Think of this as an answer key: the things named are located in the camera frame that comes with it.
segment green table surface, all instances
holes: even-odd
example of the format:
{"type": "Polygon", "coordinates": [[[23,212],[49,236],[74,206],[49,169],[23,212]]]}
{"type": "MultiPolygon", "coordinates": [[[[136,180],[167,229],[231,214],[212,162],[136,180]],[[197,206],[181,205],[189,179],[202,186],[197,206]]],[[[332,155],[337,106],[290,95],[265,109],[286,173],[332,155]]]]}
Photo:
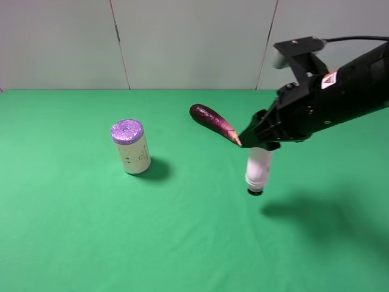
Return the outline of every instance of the green table surface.
{"type": "Polygon", "coordinates": [[[383,110],[286,143],[261,197],[240,132],[273,91],[0,95],[0,291],[366,292],[389,287],[383,110]],[[152,157],[127,175],[109,130],[139,119],[152,157]]]}

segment white cylinder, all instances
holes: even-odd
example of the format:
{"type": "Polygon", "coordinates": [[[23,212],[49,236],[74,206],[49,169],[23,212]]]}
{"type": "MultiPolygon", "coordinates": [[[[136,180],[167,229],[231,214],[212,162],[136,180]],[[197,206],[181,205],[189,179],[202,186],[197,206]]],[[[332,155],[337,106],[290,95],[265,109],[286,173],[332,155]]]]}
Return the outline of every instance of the white cylinder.
{"type": "Polygon", "coordinates": [[[250,148],[247,161],[246,182],[249,190],[254,193],[262,192],[269,180],[270,165],[272,163],[273,151],[262,148],[250,148]]]}
{"type": "Polygon", "coordinates": [[[151,164],[142,124],[137,120],[122,120],[111,128],[112,140],[126,173],[136,175],[151,164]]]}

